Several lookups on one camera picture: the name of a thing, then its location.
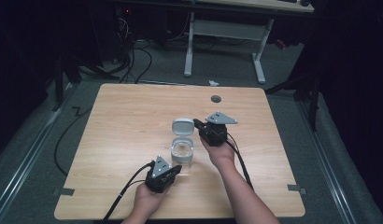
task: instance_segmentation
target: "hand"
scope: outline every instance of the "hand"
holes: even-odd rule
[[[150,191],[145,183],[140,184],[136,188],[133,211],[122,223],[145,223],[159,209],[170,188],[167,188],[163,193],[155,193]]]
[[[234,151],[227,144],[223,143],[219,147],[210,146],[203,138],[200,137],[201,143],[208,151],[209,159],[212,163],[221,171],[225,167],[235,167],[234,165]]]
[[[151,216],[159,209],[164,196],[170,188],[167,188],[163,193],[155,193],[145,185],[139,185],[136,188],[134,210],[141,210],[146,216]]]

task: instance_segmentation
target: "wrist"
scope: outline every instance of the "wrist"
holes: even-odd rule
[[[233,162],[227,162],[217,166],[218,171],[221,175],[232,174],[234,172],[238,173]]]
[[[140,211],[133,210],[121,224],[144,224],[148,219],[149,215]]]

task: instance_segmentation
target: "black tape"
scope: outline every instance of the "black tape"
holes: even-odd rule
[[[307,194],[307,190],[300,188],[298,185],[288,185],[288,190],[299,191],[300,194]]]
[[[55,188],[55,190],[52,193],[52,195],[54,195],[54,196],[60,196],[60,195],[73,196],[74,192],[75,192],[74,189],[65,189],[65,188],[58,189],[58,188]]]

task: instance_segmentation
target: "forearm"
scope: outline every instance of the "forearm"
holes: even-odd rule
[[[234,166],[220,169],[237,224],[279,223]]]

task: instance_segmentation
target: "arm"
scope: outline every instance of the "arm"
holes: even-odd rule
[[[204,139],[201,142],[220,172],[235,221],[238,224],[279,223],[273,212],[236,170],[233,150],[226,143],[220,147],[211,147]]]
[[[159,209],[169,189],[167,188],[163,193],[154,193],[145,183],[139,185],[136,188],[133,211],[121,224],[144,224]]]

